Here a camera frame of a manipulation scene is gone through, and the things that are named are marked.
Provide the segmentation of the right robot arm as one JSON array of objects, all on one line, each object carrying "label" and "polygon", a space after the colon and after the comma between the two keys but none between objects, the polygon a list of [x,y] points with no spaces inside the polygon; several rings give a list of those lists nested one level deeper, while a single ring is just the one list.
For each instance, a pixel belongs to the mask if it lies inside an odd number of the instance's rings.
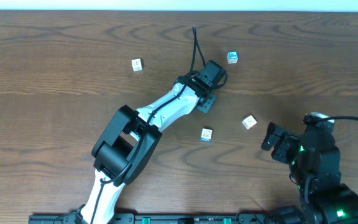
[{"label": "right robot arm", "polygon": [[341,154],[333,129],[333,123],[323,121],[295,134],[269,123],[261,148],[289,166],[301,207],[276,209],[264,223],[358,223],[358,195],[341,182]]}]

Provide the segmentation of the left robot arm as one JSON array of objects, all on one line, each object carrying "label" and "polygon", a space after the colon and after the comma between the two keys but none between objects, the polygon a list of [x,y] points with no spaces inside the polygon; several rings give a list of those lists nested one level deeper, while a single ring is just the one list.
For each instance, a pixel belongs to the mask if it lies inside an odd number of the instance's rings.
[{"label": "left robot arm", "polygon": [[119,108],[92,148],[95,181],[76,222],[109,223],[123,188],[143,171],[163,130],[194,109],[207,113],[216,99],[213,90],[226,81],[226,72],[192,71],[157,101],[136,110]]}]

